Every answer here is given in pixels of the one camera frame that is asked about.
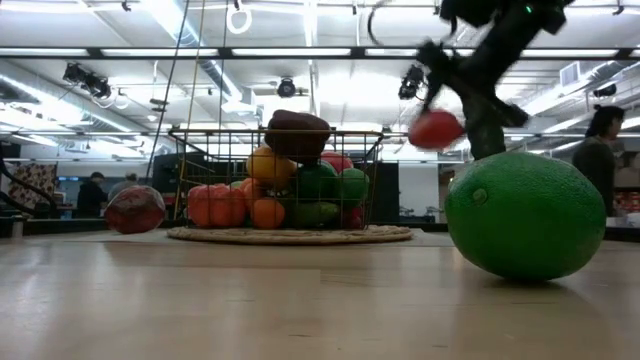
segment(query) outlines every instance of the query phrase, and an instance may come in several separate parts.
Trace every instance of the woman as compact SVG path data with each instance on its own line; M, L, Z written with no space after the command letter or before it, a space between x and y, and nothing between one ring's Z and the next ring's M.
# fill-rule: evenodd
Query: woman
M616 161L611 143L618 137L624 109L617 106L596 105L595 115L585 137L573 155L573 165L598 189L607 209L607 216L615 216L613 206L613 177Z

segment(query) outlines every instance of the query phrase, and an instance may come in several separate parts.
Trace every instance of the red pomegranate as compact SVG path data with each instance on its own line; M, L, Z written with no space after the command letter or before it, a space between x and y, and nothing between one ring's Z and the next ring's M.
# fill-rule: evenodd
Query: red pomegranate
M149 186L122 190L107 206L104 218L109 228L121 234L140 234L160 226L165 216L162 195Z

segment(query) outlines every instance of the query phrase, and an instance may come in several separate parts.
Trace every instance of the red ball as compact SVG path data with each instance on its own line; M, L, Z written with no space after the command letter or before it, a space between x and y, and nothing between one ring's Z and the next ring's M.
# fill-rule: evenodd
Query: red ball
M422 148L441 150L464 135L464 128L453 114L444 110L434 110L420 115L409 129L409 143Z
M121 234L151 231L160 226L164 215L162 195L149 186L132 186L122 190L104 212L109 228Z
M331 164L331 166L339 174L344 169L353 167L353 162L346 156L342 156L333 151L325 151L321 155L321 159Z

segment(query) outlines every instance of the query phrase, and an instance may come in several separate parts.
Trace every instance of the hanging ring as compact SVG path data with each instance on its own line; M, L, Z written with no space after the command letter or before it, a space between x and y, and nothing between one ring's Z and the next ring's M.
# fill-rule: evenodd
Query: hanging ring
M251 10L250 9L245 10L245 8L241 5L242 5L242 2L238 0L236 2L236 9L233 11L227 11L227 30L229 30L230 33L235 35L240 35L247 32L247 30L249 30L249 28L251 27L251 23L253 22L253 17L251 16ZM233 15L235 14L244 14L246 16L246 19L244 20L244 24L239 28L233 25Z

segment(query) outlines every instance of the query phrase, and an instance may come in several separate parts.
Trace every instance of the person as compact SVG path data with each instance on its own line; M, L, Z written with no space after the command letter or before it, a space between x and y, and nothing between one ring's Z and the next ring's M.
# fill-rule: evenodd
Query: person
M88 181L80 185L77 217L100 217L100 210L107 202L107 194L100 188L100 184L103 181L104 175L94 172Z
M108 201L111 202L116 195L118 195L122 190L138 185L138 175L135 173L127 173L124 177L124 181L121 181L111 188L109 191Z
M594 108L596 113L585 134L586 139L579 145L572 162L598 189L604 200L607 216L613 217L616 160L611 144L620 132L625 111L617 106L596 105Z

